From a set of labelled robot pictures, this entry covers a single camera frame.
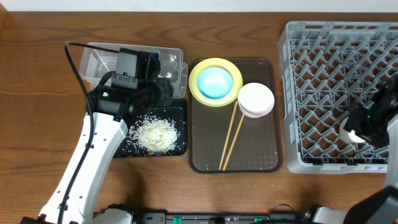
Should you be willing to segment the small white cup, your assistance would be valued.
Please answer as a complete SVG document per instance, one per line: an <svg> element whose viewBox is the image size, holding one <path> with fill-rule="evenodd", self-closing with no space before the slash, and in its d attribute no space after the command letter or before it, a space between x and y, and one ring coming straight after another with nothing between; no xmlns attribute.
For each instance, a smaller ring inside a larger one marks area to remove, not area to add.
<svg viewBox="0 0 398 224"><path fill-rule="evenodd" d="M352 129L352 130L349 132L349 131L346 131L346 130L344 129L344 126L345 126L347 120L348 120L348 118L345 118L345 119L341 122L341 124L340 124L340 127L339 127L340 136L341 136L345 141L348 141L348 142L353 142L353 143L364 143L365 140L363 140L362 138L358 137L358 136L356 135L356 133L355 133L355 130Z"/></svg>

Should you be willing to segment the rice food scraps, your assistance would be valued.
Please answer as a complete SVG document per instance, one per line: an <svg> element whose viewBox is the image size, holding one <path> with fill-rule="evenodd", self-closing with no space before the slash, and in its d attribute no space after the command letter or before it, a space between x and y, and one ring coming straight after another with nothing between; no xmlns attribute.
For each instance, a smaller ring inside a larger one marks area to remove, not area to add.
<svg viewBox="0 0 398 224"><path fill-rule="evenodd" d="M181 155L186 150L182 127L172 118L144 115L130 127L121 152L127 157Z"/></svg>

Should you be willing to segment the light blue bowl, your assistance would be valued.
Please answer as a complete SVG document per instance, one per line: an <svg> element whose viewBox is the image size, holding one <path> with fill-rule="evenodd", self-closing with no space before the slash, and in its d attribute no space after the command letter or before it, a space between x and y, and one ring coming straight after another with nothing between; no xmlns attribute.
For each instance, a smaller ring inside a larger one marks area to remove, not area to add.
<svg viewBox="0 0 398 224"><path fill-rule="evenodd" d="M212 100L225 97L232 89L231 75L223 68L210 67L202 71L197 79L199 92Z"/></svg>

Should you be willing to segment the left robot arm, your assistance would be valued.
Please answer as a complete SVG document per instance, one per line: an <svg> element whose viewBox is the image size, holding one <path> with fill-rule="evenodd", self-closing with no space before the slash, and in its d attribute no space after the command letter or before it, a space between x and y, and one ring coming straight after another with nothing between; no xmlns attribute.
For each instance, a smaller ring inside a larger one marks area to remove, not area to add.
<svg viewBox="0 0 398 224"><path fill-rule="evenodd" d="M94 213L96 199L114 154L128 127L151 106L168 106L173 88L160 78L160 53L129 48L115 50L116 69L96 87L83 90L86 116L74 153L55 192L37 218L22 223L133 223L122 204Z"/></svg>

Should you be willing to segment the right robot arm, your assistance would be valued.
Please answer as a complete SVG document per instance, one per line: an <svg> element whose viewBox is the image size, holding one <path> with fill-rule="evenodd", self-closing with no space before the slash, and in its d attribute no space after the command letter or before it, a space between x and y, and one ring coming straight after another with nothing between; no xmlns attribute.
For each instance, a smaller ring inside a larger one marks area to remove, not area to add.
<svg viewBox="0 0 398 224"><path fill-rule="evenodd" d="M343 129L374 146L388 146L389 156L383 189L348 211L318 207L308 223L397 223L397 78L391 78L372 97L369 109L350 111Z"/></svg>

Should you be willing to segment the clear plastic waste bin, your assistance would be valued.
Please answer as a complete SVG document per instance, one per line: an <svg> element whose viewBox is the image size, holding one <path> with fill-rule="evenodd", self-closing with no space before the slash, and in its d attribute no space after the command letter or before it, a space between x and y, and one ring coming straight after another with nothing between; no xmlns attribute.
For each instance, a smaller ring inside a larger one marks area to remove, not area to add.
<svg viewBox="0 0 398 224"><path fill-rule="evenodd" d="M91 45L105 49L120 50L121 48L137 51L155 52L159 54L161 70L159 78L168 78L174 89L174 98L184 98L187 88L188 66L183 62L183 51L176 48L153 47L145 45L111 44L92 42ZM91 89L94 89L102 76L115 71L118 61L116 53L97 49L86 48L83 52L80 64L80 76L86 80Z"/></svg>

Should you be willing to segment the black waste tray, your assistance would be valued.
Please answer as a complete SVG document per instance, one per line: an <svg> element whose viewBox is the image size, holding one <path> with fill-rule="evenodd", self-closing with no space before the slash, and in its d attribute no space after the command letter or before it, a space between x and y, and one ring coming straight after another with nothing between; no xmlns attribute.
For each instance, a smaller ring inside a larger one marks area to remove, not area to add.
<svg viewBox="0 0 398 224"><path fill-rule="evenodd" d="M156 115L156 116L160 116L161 118L172 118L173 120L177 121L181 126L183 126L182 130L184 130L184 136L185 136L184 140L186 143L186 150L187 150L187 144L188 144L188 140L187 140L187 137L188 137L187 104L184 99L175 100L172 103L172 105L169 107L151 107L151 108L149 108L148 112L145 115ZM125 152L121 152L121 144L119 145L119 147L114 155L115 157L127 157Z"/></svg>

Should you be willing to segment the grey dishwasher rack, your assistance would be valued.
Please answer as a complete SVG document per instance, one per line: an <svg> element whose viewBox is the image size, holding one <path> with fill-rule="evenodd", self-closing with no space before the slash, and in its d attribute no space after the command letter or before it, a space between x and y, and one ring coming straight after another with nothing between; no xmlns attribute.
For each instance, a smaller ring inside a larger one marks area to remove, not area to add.
<svg viewBox="0 0 398 224"><path fill-rule="evenodd" d="M288 169L385 173L388 148L345 141L339 126L397 75L397 24L290 21L277 48Z"/></svg>

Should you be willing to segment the yellow plate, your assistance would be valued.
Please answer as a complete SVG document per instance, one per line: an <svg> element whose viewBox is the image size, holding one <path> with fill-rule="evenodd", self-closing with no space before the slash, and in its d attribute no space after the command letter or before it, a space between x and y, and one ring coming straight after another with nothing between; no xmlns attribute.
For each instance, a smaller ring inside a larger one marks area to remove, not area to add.
<svg viewBox="0 0 398 224"><path fill-rule="evenodd" d="M233 80L231 91L225 97L218 100L212 100L203 96L197 88L197 79L199 74L210 67L219 67L225 69L231 75ZM243 87L243 78L239 68L229 60L223 58L208 58L202 60L194 66L188 79L188 85L191 94L200 103L207 106L220 107L230 104L238 97L238 93Z"/></svg>

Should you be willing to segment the brown serving tray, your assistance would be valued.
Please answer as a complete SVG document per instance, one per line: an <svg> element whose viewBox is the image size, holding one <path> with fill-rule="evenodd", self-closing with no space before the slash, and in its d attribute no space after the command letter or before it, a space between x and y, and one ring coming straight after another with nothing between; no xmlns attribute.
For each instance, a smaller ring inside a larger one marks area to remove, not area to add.
<svg viewBox="0 0 398 224"><path fill-rule="evenodd" d="M223 171L242 112L236 109L223 165L219 170L234 105L211 107L195 98L191 98L189 105L189 160L194 171L201 174L274 172L281 166L283 152L277 106L261 118L244 117L228 166Z"/></svg>

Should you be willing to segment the right wooden chopstick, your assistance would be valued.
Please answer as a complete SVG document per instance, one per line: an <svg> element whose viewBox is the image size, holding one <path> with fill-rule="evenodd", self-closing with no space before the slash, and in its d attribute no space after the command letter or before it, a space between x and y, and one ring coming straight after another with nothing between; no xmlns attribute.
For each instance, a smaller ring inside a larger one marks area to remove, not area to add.
<svg viewBox="0 0 398 224"><path fill-rule="evenodd" d="M226 170L226 168L227 168L227 166L228 166L229 159L230 159L230 157L231 157L231 154L232 154L232 151L233 151L234 145L235 145L235 143L236 143L236 140L237 140L237 138L238 138L239 131L240 131L240 129L241 129L241 126L242 126L242 123L243 123L244 117L245 117L245 114L242 114L242 116L241 116L241 119L240 119L240 121L239 121L239 124L238 124L238 127L237 127L237 129L236 129L236 132L235 132L235 135L234 135L233 141L232 141L232 143L231 143L231 146L230 146L230 149L229 149L229 152L228 152L228 155L227 155L227 158L226 158L225 164L224 164L224 166L223 166L223 171L225 171L225 170Z"/></svg>

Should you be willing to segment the pink white bowl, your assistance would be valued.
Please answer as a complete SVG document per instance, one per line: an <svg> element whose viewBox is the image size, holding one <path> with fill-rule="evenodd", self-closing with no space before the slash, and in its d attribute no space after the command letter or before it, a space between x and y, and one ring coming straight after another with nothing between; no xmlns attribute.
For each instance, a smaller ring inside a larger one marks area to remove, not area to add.
<svg viewBox="0 0 398 224"><path fill-rule="evenodd" d="M271 89L261 83L248 83L238 93L238 106L249 118L260 118L270 113L275 105Z"/></svg>

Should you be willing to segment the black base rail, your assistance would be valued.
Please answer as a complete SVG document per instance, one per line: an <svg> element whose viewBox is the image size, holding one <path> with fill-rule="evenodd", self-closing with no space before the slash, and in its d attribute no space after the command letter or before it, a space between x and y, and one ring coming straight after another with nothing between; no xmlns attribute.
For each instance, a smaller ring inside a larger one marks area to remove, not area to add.
<svg viewBox="0 0 398 224"><path fill-rule="evenodd" d="M93 215L94 223L131 224L244 224L244 223L312 223L300 218L294 210L266 214L167 213L165 211L135 213L124 204L111 204Z"/></svg>

